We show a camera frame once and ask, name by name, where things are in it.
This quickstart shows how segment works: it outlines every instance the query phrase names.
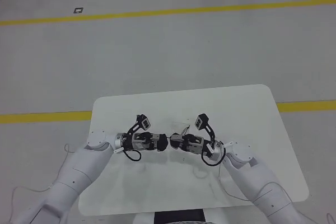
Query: white cable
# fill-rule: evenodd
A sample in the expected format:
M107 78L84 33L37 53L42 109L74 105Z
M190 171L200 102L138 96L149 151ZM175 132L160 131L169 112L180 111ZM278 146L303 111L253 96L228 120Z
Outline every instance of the white cable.
M221 188L224 190L224 192L225 192L227 195L229 195L229 196L231 196L231 197L233 197L233 198L239 199L239 200L243 200L244 202L250 202L250 200L247 200L247 199L244 199L244 198L239 198L239 197L237 197L237 196L231 195L231 194L229 194L229 193L225 190L225 188L224 188L224 186L223 186L223 184L222 184L222 182L221 182L221 179L220 179L220 165L219 165L218 181L219 181L219 184L220 184ZM258 192L253 198L258 198L258 196L259 196L259 194L262 192L262 190L263 190L267 185L269 185L269 184L276 184L276 185L278 185L278 186L285 192L286 196L289 198L289 200L290 200L291 203L292 203L292 200L291 200L291 198L290 198L290 195L286 192L286 190L285 190L279 183L276 183L276 182L274 182L274 181L271 181L271 182L266 183L266 184L259 190L259 192ZM313 222L313 223L315 223L315 224L319 224L318 222L316 222L316 221L313 220L312 218L308 217L307 215L303 214L303 213L300 212L299 210L296 210L296 211L297 211L298 213L300 213L301 215L303 215L303 216L304 216L305 218L307 218L308 220L310 220L311 222ZM326 214L326 219L327 219L327 223L328 223L328 224L332 224L332 223L333 223L333 224L336 224L334 217L333 217L330 213L327 213L327 214Z
M52 182L52 184L50 184L46 189L44 190L35 190L35 189L31 189L31 188L28 188L26 186L16 186L12 189L12 193L11 193L11 207L10 207L10 218L9 218L9 221L8 223L11 223L11 220L12 220L12 216L13 216L13 198L14 198L14 195L15 195L15 191L17 190L17 188L23 188L23 189L26 189L26 190L29 190L29 191L32 191L32 192L37 192L37 193L42 193L42 192L46 192L48 191L53 185L54 183L57 181L59 175L60 175L60 172L61 172L61 169L63 167L63 165L65 164L66 162L66 159L68 157L68 154L69 153L74 153L72 151L69 150L69 144L66 143L65 146L63 147L64 151L66 152L66 156L65 156L65 159L63 160L60 168L58 169L58 172L57 172L57 176L55 178L55 180Z

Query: cable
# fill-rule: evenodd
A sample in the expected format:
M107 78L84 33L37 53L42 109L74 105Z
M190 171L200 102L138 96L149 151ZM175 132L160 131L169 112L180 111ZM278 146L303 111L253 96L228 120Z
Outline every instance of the cable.
M48 191L54 185L54 183L57 181L57 179L58 179L58 177L60 175L60 172L61 172L61 169L62 169L63 165L66 162L68 154L69 153L74 153L73 151L69 150L69 144L68 143L65 144L65 146L63 147L63 150L66 152L65 159L63 160L60 168L58 169L57 176L56 176L55 180L46 189L44 189L44 190L35 190L35 189L28 188L26 186L16 186L16 187L14 187L12 189L12 193L11 193L11 206L10 206L10 218L9 218L8 223L11 223L11 220L12 220L12 216L13 216L13 198L14 198L15 192L16 192L16 190L18 188L23 188L23 189L26 189L26 190L29 190L29 191L32 191L32 192L42 193L42 192Z
M128 155L128 153L126 152L126 150L123 150L123 153L125 154L125 156L127 156L127 158L129 158L130 160L132 160L133 162L138 162L139 160L141 160L142 158L142 154L138 151L138 150L131 150L132 152L138 152L139 154L139 158L138 159L135 159L135 158L132 158Z
M219 166L219 173L218 173L218 181L219 181L219 184L220 184L221 188L224 190L224 192L225 192L227 195L229 195L229 196L231 196L231 197L233 197L233 198L239 199L239 200L243 200L244 202L251 202L250 200L247 200L247 199L244 199L244 198L239 198L239 197L237 197L237 196L231 195L231 194L229 194L229 193L225 190L225 188L224 188L224 186L223 186L223 184L222 184L222 182L221 182L221 179L220 179L220 166ZM269 184L276 184L276 185L278 185L278 186L285 192L286 196L288 197L288 199L289 199L289 200L291 201L291 203L292 203L291 197L290 197L290 195L286 192L286 190L285 190L279 183L276 183L276 182L274 182L274 181L271 181L271 182L266 183L266 184L259 190L259 192L258 192L253 198L256 198L256 199L257 199L258 196L259 196L259 194L260 194L260 193L263 191L263 189L264 189L267 185L269 185ZM301 215L303 215L303 216L304 216L305 218L307 218L308 220L310 220L311 222L313 222L313 223L315 223L315 224L319 224L318 222L316 222L316 221L313 220L312 218L308 217L307 215L303 214L303 213L300 212L299 210L296 210L296 211L297 211L298 213L300 213ZM327 223L328 223L328 224L331 224L329 217L331 218L331 220L333 221L333 223L336 224L334 217L333 217L330 213L327 213L327 214L326 214Z
M190 128L190 125L189 125L188 127L185 127L185 128L183 129L183 131L181 132L181 135L183 136L183 135L187 134L189 128Z
M217 162L216 164L209 164L209 163L204 159L204 157L203 157L203 153L204 153L204 151L202 150L202 153L200 154L200 157L202 158L203 162L204 162L206 165L208 165L208 166L217 166L217 165L221 164L222 161L224 160L225 153L226 153L226 149L225 149L225 147L224 147L224 154L220 153L220 154L222 155L222 157L221 157L221 159L219 160L219 162Z

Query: yellow stripe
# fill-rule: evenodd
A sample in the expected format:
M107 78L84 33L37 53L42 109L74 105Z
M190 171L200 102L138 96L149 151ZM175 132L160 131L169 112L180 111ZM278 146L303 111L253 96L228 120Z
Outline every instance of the yellow stripe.
M306 101L306 102L278 102L280 113L336 110L336 100ZM3 114L0 124L35 123L35 122L78 122L91 120L91 111L72 111L40 114Z
M69 17L61 17L61 18L32 18L32 19L27 19L27 20L0 21L0 26L23 25L23 24L43 24L43 23L48 23L48 22L76 22L76 21L87 21L87 20L108 20L108 19L113 19L113 18L162 16L162 15L174 15L174 14L186 14L186 13L224 12L224 11L238 11L238 10L261 10L261 9L267 9L267 8L318 6L322 4L336 4L336 0L310 0L310 1L300 1L300 2L245 4L245 5L238 5L238 6L179 8L175 10L124 12L124 13L103 14L103 15L69 16Z
M33 123L33 122L76 122L91 120L91 111L72 111L40 114L3 114L0 124Z
M336 100L329 101L307 101L307 102L278 102L280 113L300 112L300 111L319 111L336 110Z

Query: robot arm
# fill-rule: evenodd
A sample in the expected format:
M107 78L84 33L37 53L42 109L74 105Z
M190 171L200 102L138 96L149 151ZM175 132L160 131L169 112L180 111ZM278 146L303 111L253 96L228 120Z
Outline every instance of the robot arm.
M14 224L65 224L77 197L102 173L111 159L115 136L91 133L87 144L69 158L59 178L36 204L18 216Z
M148 118L142 114L137 116L136 123L127 133L111 135L104 130L91 132L86 144L77 149L63 166L47 195L21 213L13 224L67 223L72 205L100 176L113 153L123 151L130 158L127 151L165 150L168 144L165 134L135 133L140 128L147 130L150 126Z
M225 147L224 167L244 196L266 215L271 224L305 223L305 218L296 211L278 185L278 178L262 160L253 155L250 146L231 142ZM241 169L245 165L250 165L249 169Z
M191 134L182 136L175 133L170 139L172 147L201 154L202 160L209 166L216 166L222 162L241 192L266 215L271 224L305 223L305 218L295 210L280 187L277 177L262 160L253 154L251 147L238 142L223 144L217 141L208 121L208 117L201 114L195 126L198 130L205 129L210 136L210 141ZM203 156L212 161L217 161L219 157L221 159L215 164L209 164ZM241 169L248 165L250 165L249 169Z

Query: floor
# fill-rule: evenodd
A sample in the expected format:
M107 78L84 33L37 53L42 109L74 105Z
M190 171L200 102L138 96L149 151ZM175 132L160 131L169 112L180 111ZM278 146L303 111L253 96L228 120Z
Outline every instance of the floor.
M209 7L238 0L0 1L0 114L92 110L101 96L263 83L276 102L336 100L336 4L251 10ZM159 11L67 21L76 16ZM200 13L178 8L203 7ZM40 18L62 22L40 22ZM310 196L296 207L319 223L336 220L336 110L281 113ZM90 121L0 124L0 223L16 185L45 188L65 152L87 137ZM19 190L15 215L40 194ZM226 208L231 223L267 223L253 206ZM132 223L133 215L69 223Z

